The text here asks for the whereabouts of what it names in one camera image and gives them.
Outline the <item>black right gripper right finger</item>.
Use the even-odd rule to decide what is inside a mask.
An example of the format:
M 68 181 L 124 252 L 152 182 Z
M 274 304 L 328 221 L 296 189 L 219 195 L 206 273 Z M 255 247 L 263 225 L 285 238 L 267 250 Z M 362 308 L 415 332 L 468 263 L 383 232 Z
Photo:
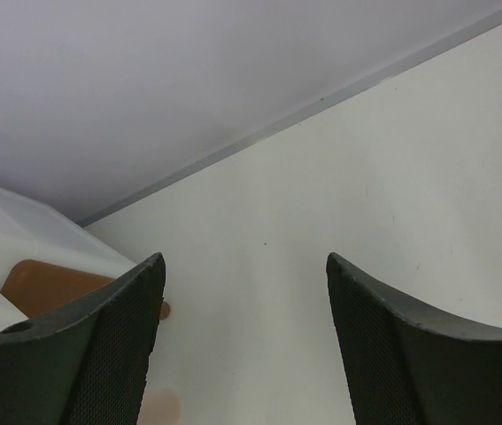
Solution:
M 331 253 L 328 295 L 358 424 L 502 424 L 502 328 L 448 313 Z

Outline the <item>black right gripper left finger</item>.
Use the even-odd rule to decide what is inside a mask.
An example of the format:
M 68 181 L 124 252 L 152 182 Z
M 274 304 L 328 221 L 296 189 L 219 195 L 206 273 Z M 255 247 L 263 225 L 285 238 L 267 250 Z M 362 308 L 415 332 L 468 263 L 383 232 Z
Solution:
M 0 424 L 135 424 L 159 324 L 166 263 L 0 332 Z

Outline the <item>brown-front pulled-out drawer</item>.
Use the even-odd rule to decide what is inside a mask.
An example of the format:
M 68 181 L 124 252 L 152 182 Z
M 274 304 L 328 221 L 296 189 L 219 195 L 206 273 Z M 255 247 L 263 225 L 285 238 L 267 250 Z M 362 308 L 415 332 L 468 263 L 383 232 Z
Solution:
M 34 318 L 114 280 L 115 277 L 27 259 L 11 270 L 0 293 L 27 317 Z

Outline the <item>beige drawer front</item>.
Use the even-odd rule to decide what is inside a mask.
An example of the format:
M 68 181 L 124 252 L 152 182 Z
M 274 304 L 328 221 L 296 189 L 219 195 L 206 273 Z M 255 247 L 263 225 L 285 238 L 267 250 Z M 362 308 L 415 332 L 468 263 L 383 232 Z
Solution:
M 143 395 L 137 425 L 176 425 L 181 416 L 181 403 L 172 390 L 147 391 Z

